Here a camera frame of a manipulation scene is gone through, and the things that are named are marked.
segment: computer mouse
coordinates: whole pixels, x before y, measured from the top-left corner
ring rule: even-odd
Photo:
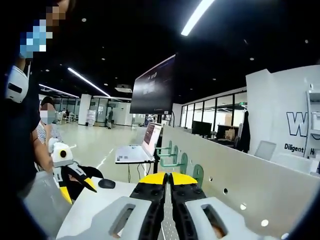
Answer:
[[[102,189],[114,189],[116,186],[116,183],[110,179],[101,179],[98,182],[98,186]]]

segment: window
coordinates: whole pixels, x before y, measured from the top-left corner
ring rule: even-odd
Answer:
[[[248,100],[246,92],[241,92],[234,95],[233,126],[239,127],[239,125],[244,122],[247,105]]]
[[[216,131],[214,129],[214,121],[215,121],[215,109],[216,109],[216,99],[210,99],[204,102],[204,110],[203,110],[203,122],[211,124],[211,131]]]
[[[90,102],[90,110],[95,111],[95,121],[97,121],[98,102],[99,102],[99,98],[92,98]]]
[[[181,112],[181,124],[180,124],[182,128],[186,126],[186,119],[187,119],[187,106],[183,106],[182,112]]]
[[[194,116],[193,116],[193,121],[198,121],[201,122],[202,120],[202,109],[203,109],[203,101],[202,102],[197,102],[194,105]]]
[[[218,125],[232,125],[233,115],[233,96],[222,96],[217,98],[216,116],[215,116],[215,131],[218,130]]]
[[[194,104],[188,105],[187,114],[186,114],[186,123],[185,126],[188,129],[192,128],[192,120],[194,117]]]
[[[54,109],[59,112],[60,111],[60,103],[61,103],[61,98],[55,98],[53,99],[54,101]]]
[[[104,123],[106,121],[107,104],[108,104],[108,99],[100,98],[97,117],[96,117],[96,121],[99,123]]]
[[[75,111],[75,105],[76,105],[76,99],[75,99],[75,98],[69,98],[66,109],[68,109],[68,111],[69,111],[70,113],[74,113],[74,111]]]
[[[62,98],[60,111],[65,111],[67,109],[67,104],[68,104],[68,98]]]
[[[77,98],[75,100],[74,115],[76,116],[79,116],[80,102],[81,102],[80,98]]]

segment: fluorescent light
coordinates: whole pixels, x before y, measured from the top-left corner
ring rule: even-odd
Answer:
[[[104,95],[111,97],[108,93],[106,93],[105,91],[103,91],[102,89],[100,89],[99,87],[97,87],[96,85],[94,85],[92,82],[90,82],[88,79],[86,79],[84,76],[80,75],[78,72],[76,72],[75,70],[73,70],[71,67],[68,67],[68,70],[73,73],[74,75],[76,75],[78,78],[80,78],[82,81],[86,82],[87,84],[91,85],[92,87],[94,87],[95,89],[97,89],[99,92],[103,93]]]
[[[184,26],[184,29],[181,32],[181,35],[188,36],[194,26],[197,24],[199,19],[205,13],[205,11],[210,7],[214,0],[202,0],[198,7],[195,9],[190,19]]]
[[[46,89],[51,89],[51,90],[56,91],[58,93],[65,94],[65,95],[68,95],[68,96],[71,96],[71,97],[74,97],[74,98],[79,98],[78,96],[72,95],[72,94],[64,92],[64,91],[60,91],[60,90],[54,89],[54,88],[46,86],[46,85],[39,84],[39,86],[44,87]]]

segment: ceiling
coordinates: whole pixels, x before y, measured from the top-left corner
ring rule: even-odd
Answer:
[[[102,95],[70,67],[112,97],[131,98],[116,91],[117,84],[133,86],[142,73],[178,53],[174,102],[184,104],[244,87],[246,75],[262,69],[316,64],[316,2],[215,0],[189,36],[182,36],[200,0],[78,0],[47,52],[35,55],[31,76],[79,97]]]

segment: striped shirt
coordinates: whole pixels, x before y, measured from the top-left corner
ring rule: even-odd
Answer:
[[[38,135],[38,139],[40,140],[40,142],[42,144],[45,144],[46,143],[47,133],[46,133],[46,130],[45,130],[45,128],[44,128],[44,126],[42,125],[41,122],[39,122],[38,126],[36,127],[36,133]],[[54,138],[54,139],[58,139],[60,143],[64,142],[62,140],[60,132],[58,131],[57,126],[55,124],[51,124],[50,137]]]

